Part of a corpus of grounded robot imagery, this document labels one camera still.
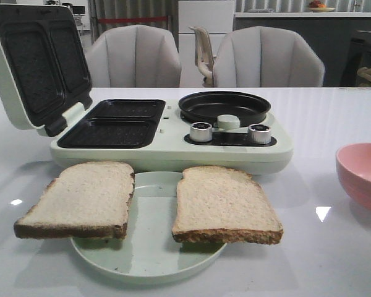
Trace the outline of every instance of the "table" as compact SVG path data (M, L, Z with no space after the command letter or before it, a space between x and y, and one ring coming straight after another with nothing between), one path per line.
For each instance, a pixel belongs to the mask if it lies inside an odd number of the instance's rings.
M284 225L282 242L230 244L193 277L150 286L105 278L68 239L14 236L13 223L62 168L51 160L51 140L12 127L0 102L0 296L371 296L371 211L346 195L335 170L339 147L371 142L371 89L236 90L270 101L294 141L283 171L254 177ZM198 91L106 88L91 96L166 99Z

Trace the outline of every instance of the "bread slice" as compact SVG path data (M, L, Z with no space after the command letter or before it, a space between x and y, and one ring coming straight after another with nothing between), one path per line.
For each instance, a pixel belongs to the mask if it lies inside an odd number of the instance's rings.
M258 183L244 171L197 166L177 184L177 242L277 244L283 227Z
M14 224L19 238L124 238L134 193L132 167L92 161L65 169Z

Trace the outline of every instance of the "chair back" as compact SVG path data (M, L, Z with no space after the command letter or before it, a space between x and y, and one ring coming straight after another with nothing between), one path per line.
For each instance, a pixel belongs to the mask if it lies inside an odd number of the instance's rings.
M146 25L105 31L85 54L93 87L178 87L181 65L171 32Z
M213 77L216 87L321 87L324 65L298 33L256 26L225 36Z
M189 27L195 33L195 65L204 76L204 86L213 87L213 51L209 33L202 27Z

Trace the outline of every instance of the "nonstick plate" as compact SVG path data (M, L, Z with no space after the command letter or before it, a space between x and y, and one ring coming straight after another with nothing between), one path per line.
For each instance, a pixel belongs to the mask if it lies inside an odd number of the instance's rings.
M248 93L231 91L200 92L179 100L182 117L191 122L216 125L217 116L233 114L241 127L257 124L265 119L271 105L266 99Z

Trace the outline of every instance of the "white plate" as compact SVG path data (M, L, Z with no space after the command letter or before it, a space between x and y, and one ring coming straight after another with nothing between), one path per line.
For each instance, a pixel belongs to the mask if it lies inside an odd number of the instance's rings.
M80 256L103 274L131 283L166 283L189 277L210 265L225 244L181 244L173 240L177 172L135 175L127 236L71 239Z
M313 12L328 12L335 10L335 7L310 7L309 9Z

